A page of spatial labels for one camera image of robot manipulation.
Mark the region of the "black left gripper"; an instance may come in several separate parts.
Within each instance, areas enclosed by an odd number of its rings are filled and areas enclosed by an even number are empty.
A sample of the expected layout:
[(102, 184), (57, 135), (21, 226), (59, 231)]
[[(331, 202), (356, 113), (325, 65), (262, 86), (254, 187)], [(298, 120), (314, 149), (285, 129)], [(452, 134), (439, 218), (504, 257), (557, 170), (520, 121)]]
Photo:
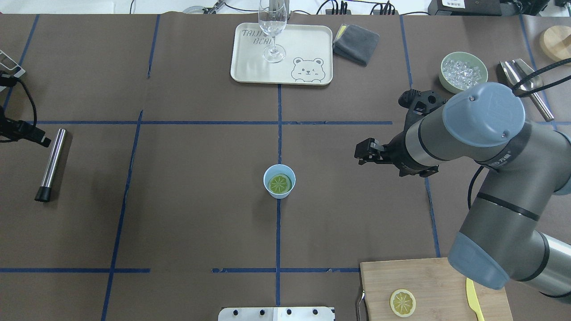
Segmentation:
[(0, 109), (0, 134), (6, 137), (6, 140), (1, 142), (11, 143), (19, 140), (28, 140), (39, 144), (45, 148), (48, 148), (51, 144), (51, 139), (45, 136), (45, 132), (37, 128), (37, 108), (34, 99), (31, 97), (31, 93), (28, 90), (26, 84), (15, 76), (9, 75), (6, 72), (0, 73), (0, 85), (4, 87), (14, 87), (17, 83), (21, 84), (27, 98), (30, 101), (33, 110), (33, 123), (28, 123), (24, 120), (13, 120), (6, 117), (4, 108)]

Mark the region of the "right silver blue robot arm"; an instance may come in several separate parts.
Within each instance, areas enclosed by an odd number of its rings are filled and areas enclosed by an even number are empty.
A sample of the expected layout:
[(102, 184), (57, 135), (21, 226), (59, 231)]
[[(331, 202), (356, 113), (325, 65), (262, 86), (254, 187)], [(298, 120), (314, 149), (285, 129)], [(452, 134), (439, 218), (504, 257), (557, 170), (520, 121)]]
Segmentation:
[(374, 138), (355, 149), (359, 164), (392, 164), (401, 177), (428, 177), (467, 157), (488, 169), (455, 236), (449, 264), (494, 290), (513, 279), (570, 303), (570, 245), (536, 230), (553, 195), (570, 193), (570, 136), (527, 120), (518, 93), (484, 82), (442, 99), (408, 90), (402, 132), (388, 144)]

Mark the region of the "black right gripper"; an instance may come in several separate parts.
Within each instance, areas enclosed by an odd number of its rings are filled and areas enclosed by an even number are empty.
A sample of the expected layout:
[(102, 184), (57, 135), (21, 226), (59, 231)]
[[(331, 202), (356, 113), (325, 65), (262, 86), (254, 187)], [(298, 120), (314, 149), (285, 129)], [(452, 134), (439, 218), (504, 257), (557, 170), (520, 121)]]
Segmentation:
[(422, 139), (422, 120), (447, 102), (432, 90), (410, 89), (399, 98), (398, 104), (407, 109), (402, 132), (388, 144), (380, 144), (374, 138), (367, 138), (356, 145), (358, 165), (365, 163), (391, 164), (398, 168), (400, 177), (430, 177), (439, 171), (442, 159), (428, 152)]

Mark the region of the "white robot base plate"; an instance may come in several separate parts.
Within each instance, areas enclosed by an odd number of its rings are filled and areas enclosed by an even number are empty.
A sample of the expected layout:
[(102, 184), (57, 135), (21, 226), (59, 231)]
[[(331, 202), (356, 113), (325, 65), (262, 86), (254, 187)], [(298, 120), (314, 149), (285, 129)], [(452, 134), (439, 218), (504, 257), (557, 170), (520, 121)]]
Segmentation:
[(335, 321), (332, 307), (227, 307), (219, 315), (219, 321)]

